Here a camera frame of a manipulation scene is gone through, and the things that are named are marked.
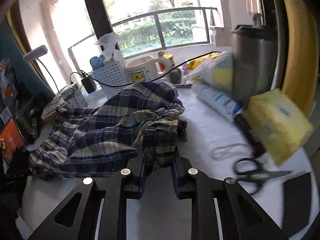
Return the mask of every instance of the round metal bolt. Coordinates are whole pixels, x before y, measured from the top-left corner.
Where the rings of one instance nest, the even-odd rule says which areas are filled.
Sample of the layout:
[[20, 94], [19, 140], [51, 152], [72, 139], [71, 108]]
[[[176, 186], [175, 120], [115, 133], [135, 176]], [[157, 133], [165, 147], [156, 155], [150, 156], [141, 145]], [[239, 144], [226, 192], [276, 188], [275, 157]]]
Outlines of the round metal bolt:
[[130, 173], [131, 173], [131, 171], [129, 169], [122, 169], [121, 170], [122, 175], [129, 175]]
[[91, 184], [93, 182], [93, 179], [90, 178], [90, 177], [86, 177], [86, 178], [83, 179], [82, 182], [83, 182], [83, 184], [89, 185], [89, 184]]
[[188, 172], [191, 174], [191, 175], [196, 175], [198, 173], [198, 170], [195, 169], [195, 168], [191, 168], [188, 170]]
[[236, 180], [234, 178], [228, 177], [226, 178], [226, 183], [233, 185], [236, 183]]

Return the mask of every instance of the mug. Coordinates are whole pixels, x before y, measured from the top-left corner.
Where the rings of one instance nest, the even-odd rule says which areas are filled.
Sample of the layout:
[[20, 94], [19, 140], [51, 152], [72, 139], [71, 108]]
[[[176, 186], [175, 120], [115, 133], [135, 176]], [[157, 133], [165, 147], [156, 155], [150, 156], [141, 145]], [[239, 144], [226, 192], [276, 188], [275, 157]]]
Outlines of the mug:
[[[158, 72], [156, 62], [164, 65], [165, 70]], [[170, 60], [164, 57], [153, 58], [153, 56], [144, 56], [129, 62], [125, 69], [134, 82], [151, 81], [171, 70]]]

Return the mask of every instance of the balcony railing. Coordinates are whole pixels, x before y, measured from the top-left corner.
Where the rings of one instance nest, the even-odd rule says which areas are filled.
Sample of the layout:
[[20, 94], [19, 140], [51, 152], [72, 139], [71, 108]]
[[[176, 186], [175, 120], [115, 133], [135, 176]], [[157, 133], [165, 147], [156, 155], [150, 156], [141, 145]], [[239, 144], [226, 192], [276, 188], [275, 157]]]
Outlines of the balcony railing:
[[[114, 23], [114, 24], [112, 24], [112, 27], [116, 27], [116, 26], [119, 26], [121, 24], [125, 24], [125, 23], [128, 23], [130, 21], [142, 19], [142, 18], [145, 18], [145, 17], [153, 17], [153, 19], [155, 21], [157, 35], [159, 37], [161, 46], [156, 48], [156, 49], [151, 49], [151, 50], [143, 51], [141, 53], [136, 53], [134, 55], [131, 55], [130, 57], [138, 56], [138, 55], [141, 55], [141, 54], [145, 54], [147, 52], [157, 51], [159, 49], [175, 48], [175, 47], [181, 47], [181, 46], [186, 46], [186, 45], [190, 45], [190, 44], [205, 44], [205, 43], [209, 43], [210, 42], [210, 39], [209, 39], [209, 27], [208, 27], [208, 19], [207, 19], [206, 10], [210, 10], [210, 25], [211, 26], [215, 26], [215, 20], [214, 20], [213, 11], [217, 12], [218, 11], [217, 8], [213, 8], [213, 7], [184, 7], [184, 8], [172, 8], [172, 9], [160, 10], [160, 11], [155, 11], [155, 12], [150, 12], [150, 13], [137, 15], [137, 16], [134, 16], [134, 17], [119, 21], [117, 23]], [[183, 43], [183, 44], [178, 44], [178, 45], [173, 45], [173, 46], [166, 46], [164, 35], [163, 35], [163, 30], [161, 29], [161, 22], [159, 20], [159, 14], [171, 13], [171, 12], [177, 12], [177, 11], [201, 11], [202, 12], [202, 16], [203, 16], [203, 19], [204, 19], [204, 29], [205, 29], [205, 34], [206, 34], [206, 41], [190, 42], [190, 43]], [[78, 72], [81, 72], [81, 70], [80, 70], [79, 64], [78, 64], [78, 62], [76, 60], [76, 57], [75, 57], [72, 49], [73, 49], [73, 47], [79, 45], [80, 43], [84, 42], [85, 40], [87, 40], [88, 38], [90, 38], [92, 36], [95, 36], [95, 34], [92, 33], [91, 35], [85, 37], [84, 39], [78, 41], [77, 43], [72, 45], [70, 48], [68, 48], [69, 56], [70, 56], [74, 66], [75, 66], [75, 68], [76, 68], [76, 70]]]

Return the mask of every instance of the orange book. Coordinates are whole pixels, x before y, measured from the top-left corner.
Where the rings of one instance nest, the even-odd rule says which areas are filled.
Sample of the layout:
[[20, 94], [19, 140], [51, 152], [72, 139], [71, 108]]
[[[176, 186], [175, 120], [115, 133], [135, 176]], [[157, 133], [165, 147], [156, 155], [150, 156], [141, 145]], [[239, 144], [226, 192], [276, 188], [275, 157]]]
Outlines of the orange book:
[[13, 152], [22, 148], [24, 143], [16, 122], [11, 118], [0, 133], [0, 151], [7, 165], [12, 161]]

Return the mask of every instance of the cartoon bear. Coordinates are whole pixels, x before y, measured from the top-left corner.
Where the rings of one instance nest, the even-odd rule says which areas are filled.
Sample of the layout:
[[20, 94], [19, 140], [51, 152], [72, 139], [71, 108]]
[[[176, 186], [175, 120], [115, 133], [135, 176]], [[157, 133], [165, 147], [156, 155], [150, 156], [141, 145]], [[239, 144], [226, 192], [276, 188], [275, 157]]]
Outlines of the cartoon bear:
[[146, 76], [144, 75], [144, 71], [130, 73], [134, 82], [143, 82], [146, 81]]

